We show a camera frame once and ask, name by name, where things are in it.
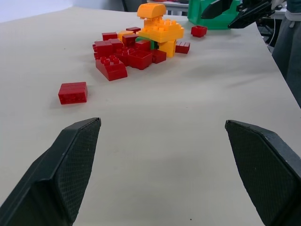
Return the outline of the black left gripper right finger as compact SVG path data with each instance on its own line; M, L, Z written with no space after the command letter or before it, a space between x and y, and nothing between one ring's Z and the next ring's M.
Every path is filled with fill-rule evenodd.
M243 185L266 226L301 224L301 158L273 131L227 120Z

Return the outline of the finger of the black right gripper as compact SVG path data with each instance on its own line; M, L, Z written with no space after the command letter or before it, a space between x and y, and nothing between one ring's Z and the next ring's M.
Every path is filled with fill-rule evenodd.
M202 19L214 19L226 11L230 11L227 16L232 16L235 18L238 14L237 12L237 0L215 0L211 2L202 12Z
M275 11L268 10L268 6L265 5L256 6L254 8L246 8L242 11L239 11L237 6L237 12L238 15L235 17L235 19L228 24L229 29L245 28L263 17L269 17Z

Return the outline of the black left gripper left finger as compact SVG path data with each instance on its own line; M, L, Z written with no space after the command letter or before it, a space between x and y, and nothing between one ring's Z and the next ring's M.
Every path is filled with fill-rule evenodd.
M64 128L25 172L0 208L2 226L71 226L89 179L100 118Z

